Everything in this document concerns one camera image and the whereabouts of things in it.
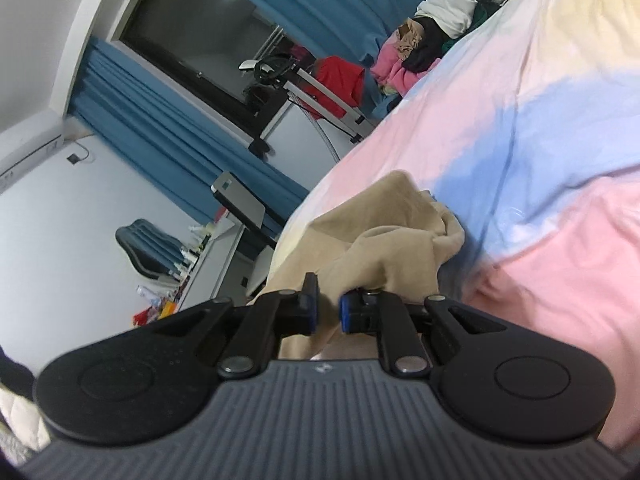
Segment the dark window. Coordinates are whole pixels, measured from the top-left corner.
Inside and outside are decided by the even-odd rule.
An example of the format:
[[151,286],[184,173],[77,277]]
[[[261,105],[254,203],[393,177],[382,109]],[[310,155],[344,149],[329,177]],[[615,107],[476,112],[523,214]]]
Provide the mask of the dark window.
[[246,60],[314,57],[250,0],[139,0],[120,40],[252,138],[285,104]]

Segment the pink garment in pile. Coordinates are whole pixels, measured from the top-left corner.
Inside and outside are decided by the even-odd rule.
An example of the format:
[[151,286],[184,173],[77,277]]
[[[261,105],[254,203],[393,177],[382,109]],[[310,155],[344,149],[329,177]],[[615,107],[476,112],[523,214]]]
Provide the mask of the pink garment in pile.
[[382,45],[375,63],[370,68],[370,73],[378,88],[386,96],[395,93],[405,96],[421,78],[426,76],[440,62],[440,58],[436,58],[428,66],[427,70],[420,73],[411,73],[410,70],[402,67],[401,59],[395,48],[397,41],[396,34],[390,36]]

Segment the white garment in pile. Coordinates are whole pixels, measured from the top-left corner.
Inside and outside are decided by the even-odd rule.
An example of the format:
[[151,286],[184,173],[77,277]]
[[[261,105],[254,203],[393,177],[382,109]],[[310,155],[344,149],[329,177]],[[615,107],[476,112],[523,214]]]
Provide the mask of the white garment in pile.
[[472,24],[477,0],[423,0],[416,7],[416,18],[431,18],[450,38],[458,39]]

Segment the tan beige garment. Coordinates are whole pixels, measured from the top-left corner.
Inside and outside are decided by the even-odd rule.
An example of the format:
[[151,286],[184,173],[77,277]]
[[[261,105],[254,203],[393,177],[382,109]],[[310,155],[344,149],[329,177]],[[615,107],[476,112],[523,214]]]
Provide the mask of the tan beige garment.
[[454,214],[400,171],[311,222],[296,214],[279,238],[266,289],[298,289],[306,274],[316,274],[318,328],[311,336],[284,338],[280,358],[374,358],[373,337],[343,333],[338,300],[364,288],[420,302],[439,291],[438,271],[460,252],[464,238]]

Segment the blue curtain left panel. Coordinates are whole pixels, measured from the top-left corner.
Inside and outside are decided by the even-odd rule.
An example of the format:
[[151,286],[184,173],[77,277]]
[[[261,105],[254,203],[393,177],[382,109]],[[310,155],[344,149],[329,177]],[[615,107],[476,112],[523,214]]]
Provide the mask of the blue curtain left panel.
[[270,235],[282,231],[277,220],[288,220],[308,195],[101,39],[86,47],[70,114],[198,223],[212,220],[220,208],[210,187],[226,171],[271,209],[265,220]]

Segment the white air conditioner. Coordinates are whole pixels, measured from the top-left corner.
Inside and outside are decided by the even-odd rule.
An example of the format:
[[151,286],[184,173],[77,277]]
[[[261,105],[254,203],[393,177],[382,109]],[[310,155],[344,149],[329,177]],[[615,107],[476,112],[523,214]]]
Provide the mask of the white air conditioner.
[[43,110],[1,133],[1,192],[55,153],[64,143],[63,119]]

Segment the red garment on rack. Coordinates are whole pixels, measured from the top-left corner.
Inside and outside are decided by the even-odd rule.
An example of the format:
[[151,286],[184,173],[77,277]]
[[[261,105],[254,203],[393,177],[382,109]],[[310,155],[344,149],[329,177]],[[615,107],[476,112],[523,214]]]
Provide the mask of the red garment on rack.
[[331,55],[314,63],[311,75],[351,107],[361,103],[366,70],[344,58]]

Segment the white desk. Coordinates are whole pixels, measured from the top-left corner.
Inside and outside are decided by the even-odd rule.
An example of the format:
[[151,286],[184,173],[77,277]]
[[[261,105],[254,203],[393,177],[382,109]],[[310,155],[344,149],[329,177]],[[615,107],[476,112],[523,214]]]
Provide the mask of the white desk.
[[189,271],[186,286],[177,302],[178,311],[218,296],[243,232],[244,226],[229,211],[215,224],[198,262]]

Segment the black garment in pile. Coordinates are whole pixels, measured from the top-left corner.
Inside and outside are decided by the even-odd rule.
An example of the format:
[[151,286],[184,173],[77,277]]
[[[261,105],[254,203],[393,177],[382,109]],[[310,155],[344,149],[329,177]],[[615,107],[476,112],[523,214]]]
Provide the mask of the black garment in pile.
[[422,26],[423,37],[414,47],[402,67],[411,73],[426,72],[436,58],[442,55],[442,46],[451,38],[432,18],[414,18]]

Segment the pastel tie-dye bed sheet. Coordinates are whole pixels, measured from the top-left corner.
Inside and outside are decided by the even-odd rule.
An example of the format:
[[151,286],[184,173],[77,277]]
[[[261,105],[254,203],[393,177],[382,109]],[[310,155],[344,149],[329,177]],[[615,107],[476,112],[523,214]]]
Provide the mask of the pastel tie-dye bed sheet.
[[466,36],[292,214],[304,229],[400,170],[461,223],[440,289],[592,353],[616,398],[601,439],[639,437],[639,0],[511,0]]

